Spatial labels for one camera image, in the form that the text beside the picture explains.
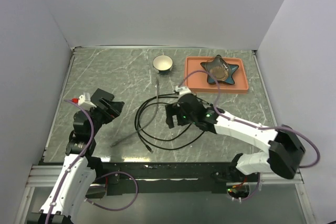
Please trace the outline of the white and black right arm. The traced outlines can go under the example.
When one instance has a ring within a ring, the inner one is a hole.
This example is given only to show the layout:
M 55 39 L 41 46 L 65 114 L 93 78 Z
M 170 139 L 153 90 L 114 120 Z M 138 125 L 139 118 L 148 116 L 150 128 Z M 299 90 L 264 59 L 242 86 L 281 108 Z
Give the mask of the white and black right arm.
M 237 154 L 230 163 L 229 176 L 243 180 L 253 173 L 273 172 L 284 179 L 293 179 L 306 152 L 303 144 L 289 127 L 267 129 L 265 126 L 237 118 L 227 111 L 205 107 L 191 93 L 182 95 L 177 102 L 166 105 L 166 123 L 174 127 L 194 124 L 204 132 L 226 135 L 248 143 L 259 153 Z

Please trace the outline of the black network switch box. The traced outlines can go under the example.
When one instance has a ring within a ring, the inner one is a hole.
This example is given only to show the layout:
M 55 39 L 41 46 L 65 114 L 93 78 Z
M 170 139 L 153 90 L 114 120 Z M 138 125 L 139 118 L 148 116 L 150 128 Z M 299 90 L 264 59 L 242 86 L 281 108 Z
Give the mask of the black network switch box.
M 96 106 L 103 106 L 106 105 L 107 102 L 112 102 L 113 99 L 113 94 L 98 88 L 91 96 L 90 101 Z

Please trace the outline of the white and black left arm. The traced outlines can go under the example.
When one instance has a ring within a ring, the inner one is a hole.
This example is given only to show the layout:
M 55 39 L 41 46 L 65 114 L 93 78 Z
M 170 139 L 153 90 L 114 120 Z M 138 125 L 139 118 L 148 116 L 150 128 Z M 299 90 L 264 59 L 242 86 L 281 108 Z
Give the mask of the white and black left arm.
M 114 101 L 114 95 L 95 99 L 68 100 L 79 111 L 73 117 L 66 156 L 55 185 L 39 212 L 32 212 L 27 223 L 75 223 L 82 202 L 92 183 L 103 179 L 102 161 L 94 157 L 94 137 L 104 124 L 117 118 L 124 102 Z

